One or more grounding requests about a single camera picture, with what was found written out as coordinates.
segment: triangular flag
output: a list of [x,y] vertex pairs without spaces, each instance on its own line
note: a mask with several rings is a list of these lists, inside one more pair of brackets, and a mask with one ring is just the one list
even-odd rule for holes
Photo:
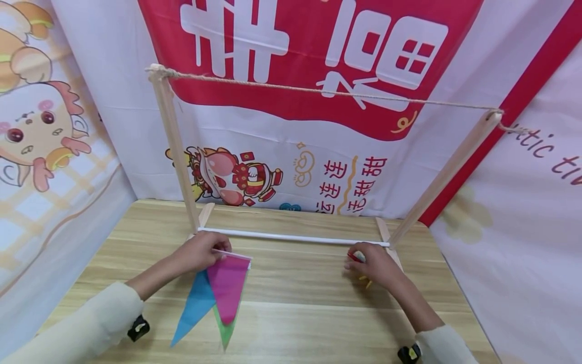
[[212,308],[212,310],[214,311],[214,317],[217,320],[218,330],[220,331],[220,338],[222,340],[222,348],[224,350],[226,350],[226,348],[228,347],[228,343],[230,342],[230,338],[232,337],[232,333],[235,330],[236,317],[238,317],[238,314],[236,315],[234,321],[230,323],[230,325],[224,325],[222,323],[221,318],[220,318],[220,314],[218,313],[218,308],[216,306],[214,306]]
[[226,256],[208,268],[208,280],[224,325],[234,321],[250,260]]
[[192,289],[186,299],[186,306],[178,322],[176,333],[170,347],[176,345],[192,328],[216,305],[214,293],[210,287],[208,273],[204,270],[196,274]]

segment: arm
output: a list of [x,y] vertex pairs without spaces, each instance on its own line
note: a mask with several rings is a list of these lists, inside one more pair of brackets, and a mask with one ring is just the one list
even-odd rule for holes
[[424,364],[477,364],[461,336],[445,325],[383,247],[357,243],[349,252],[356,251],[365,256],[365,263],[347,261],[345,268],[367,276],[394,296],[417,333]]
[[2,364],[84,363],[118,344],[138,318],[144,301],[178,276],[204,270],[231,251],[225,235],[200,232],[168,257],[125,284],[116,282],[80,309],[38,335]]
[[398,285],[391,290],[391,294],[406,314],[414,331],[418,334],[444,326],[445,323],[424,299],[418,288],[400,269],[398,270],[401,273]]

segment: red fabric stripe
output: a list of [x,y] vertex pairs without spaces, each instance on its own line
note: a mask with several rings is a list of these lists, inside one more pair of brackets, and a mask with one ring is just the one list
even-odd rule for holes
[[[511,125],[541,90],[549,78],[560,67],[570,52],[582,39],[582,0],[574,0],[552,34],[548,37],[526,71],[507,95],[501,109],[505,110],[503,124]],[[432,225],[453,196],[475,171],[495,143],[501,139],[503,131],[495,129],[469,158],[443,192],[429,206],[419,221],[426,226]]]

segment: chinese character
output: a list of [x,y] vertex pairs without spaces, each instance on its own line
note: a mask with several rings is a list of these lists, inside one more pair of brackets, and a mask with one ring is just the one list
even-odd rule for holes
[[333,214],[335,212],[335,205],[330,203],[325,203],[325,201],[317,203],[317,210],[316,213],[322,214]]
[[341,162],[331,162],[328,161],[327,164],[325,164],[325,173],[324,175],[327,175],[328,173],[330,174],[330,178],[331,177],[335,177],[335,178],[343,178],[343,176],[346,175],[346,171],[347,171],[347,163],[341,163]]
[[365,159],[364,167],[362,168],[363,176],[374,176],[377,177],[382,173],[382,168],[386,165],[387,158],[374,158],[369,157]]
[[372,182],[366,182],[364,180],[358,181],[358,183],[356,183],[356,188],[354,189],[354,196],[362,197],[367,195],[368,192],[370,192],[372,186],[374,186],[375,182],[376,181]]
[[[225,11],[234,16],[233,51],[225,50]],[[249,80],[251,51],[254,51],[253,78],[266,83],[271,68],[271,56],[283,56],[289,49],[289,35],[275,30],[277,0],[259,1],[257,24],[252,22],[253,0],[206,1],[206,10],[199,9],[196,1],[180,7],[182,29],[196,36],[196,65],[202,64],[200,38],[210,40],[212,72],[226,77],[226,60],[233,59],[233,76],[237,81]]]
[[347,203],[347,210],[355,213],[359,212],[364,209],[365,203],[365,199],[349,201]]
[[[356,19],[350,32],[354,16]],[[323,86],[324,91],[337,91],[341,84],[350,93],[385,97],[398,95],[375,87],[382,82],[410,90],[418,89],[445,41],[449,28],[428,20],[405,16],[396,22],[388,35],[391,22],[390,16],[371,10],[364,10],[356,15],[356,0],[343,0],[329,41],[325,64],[328,67],[338,66],[343,53],[343,61],[347,66],[370,72],[379,55],[374,70],[375,77],[353,80],[352,86],[339,72],[330,71],[325,80],[316,85]],[[387,35],[386,46],[380,54]],[[322,95],[333,97],[331,93]],[[354,99],[361,109],[366,109],[364,101],[394,111],[404,111],[409,104],[407,101],[361,97]]]
[[336,186],[335,183],[322,183],[320,186],[320,195],[326,194],[325,197],[331,197],[333,199],[338,198],[339,193],[342,190],[341,186]]

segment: rope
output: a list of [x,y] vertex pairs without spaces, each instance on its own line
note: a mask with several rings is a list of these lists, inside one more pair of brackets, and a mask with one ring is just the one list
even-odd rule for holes
[[[153,72],[159,75],[161,78],[171,77],[171,78],[181,78],[181,79],[193,79],[193,80],[200,80],[200,81],[209,81],[209,82],[221,82],[221,83],[230,83],[230,84],[239,84],[244,86],[256,86],[256,87],[266,87],[268,89],[279,89],[279,90],[291,90],[291,91],[301,91],[301,92],[309,92],[309,93],[318,93],[318,94],[333,94],[337,96],[350,96],[350,97],[360,97],[360,98],[373,98],[377,100],[390,100],[390,101],[405,101],[408,103],[415,103],[415,104],[431,104],[431,105],[441,105],[441,106],[452,106],[452,107],[462,107],[468,109],[482,109],[482,110],[491,110],[491,112],[498,112],[504,114],[505,112],[497,107],[489,107],[489,106],[482,106],[482,105],[470,105],[470,104],[461,104],[461,103],[448,103],[445,101],[431,101],[431,100],[419,100],[413,98],[403,98],[403,97],[391,97],[391,96],[378,96],[378,95],[366,95],[366,94],[354,94],[349,92],[340,92],[340,91],[325,91],[320,89],[308,89],[305,87],[295,87],[295,86],[284,86],[281,84],[271,84],[271,83],[258,83],[258,82],[248,82],[248,81],[238,81],[238,80],[231,80],[231,79],[223,79],[220,77],[209,77],[204,75],[194,75],[192,73],[182,73],[178,72],[175,69],[166,68],[162,65],[153,64],[150,67],[145,69],[146,72]],[[530,132],[529,129],[526,128],[510,128],[507,127],[501,122],[498,123],[497,127],[505,132],[510,133],[519,133],[521,135],[527,134]]]

